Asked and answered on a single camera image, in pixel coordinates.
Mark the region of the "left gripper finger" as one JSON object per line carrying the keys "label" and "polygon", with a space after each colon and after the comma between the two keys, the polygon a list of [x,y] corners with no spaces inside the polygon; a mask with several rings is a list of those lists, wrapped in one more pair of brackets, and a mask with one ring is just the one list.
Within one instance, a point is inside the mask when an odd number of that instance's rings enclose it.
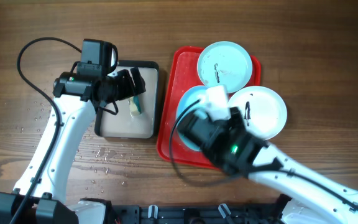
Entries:
{"label": "left gripper finger", "polygon": [[140,95],[146,91],[145,81],[142,78],[140,71],[137,67],[131,68],[132,79],[134,81],[134,94]]}
{"label": "left gripper finger", "polygon": [[119,93],[134,93],[134,81],[128,70],[123,69],[118,71],[114,80],[117,83]]}

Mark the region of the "green yellow sponge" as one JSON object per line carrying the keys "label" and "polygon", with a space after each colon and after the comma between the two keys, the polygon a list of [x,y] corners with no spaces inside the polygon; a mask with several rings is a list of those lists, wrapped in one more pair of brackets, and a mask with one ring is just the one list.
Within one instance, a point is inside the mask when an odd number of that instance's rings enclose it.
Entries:
{"label": "green yellow sponge", "polygon": [[140,100],[138,96],[132,96],[128,99],[129,112],[132,117],[138,116],[142,113]]}

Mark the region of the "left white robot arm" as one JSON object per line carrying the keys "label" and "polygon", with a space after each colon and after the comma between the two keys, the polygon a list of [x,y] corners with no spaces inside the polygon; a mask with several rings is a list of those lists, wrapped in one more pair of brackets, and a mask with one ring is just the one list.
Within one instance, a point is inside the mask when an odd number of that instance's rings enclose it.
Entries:
{"label": "left white robot arm", "polygon": [[109,223],[111,202],[85,198],[66,206],[71,165],[98,110],[145,92],[139,69],[109,77],[61,74],[52,111],[29,166],[11,193],[0,192],[0,223]]}

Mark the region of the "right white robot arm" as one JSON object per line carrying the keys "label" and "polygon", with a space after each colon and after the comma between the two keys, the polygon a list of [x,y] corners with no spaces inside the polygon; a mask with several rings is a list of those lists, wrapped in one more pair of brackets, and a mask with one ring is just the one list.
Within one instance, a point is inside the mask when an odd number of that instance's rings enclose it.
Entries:
{"label": "right white robot arm", "polygon": [[213,120],[206,110],[187,107],[175,127],[227,175],[213,185],[244,177],[283,192],[328,223],[358,223],[358,191],[301,165],[248,132],[238,108],[230,108],[227,119]]}

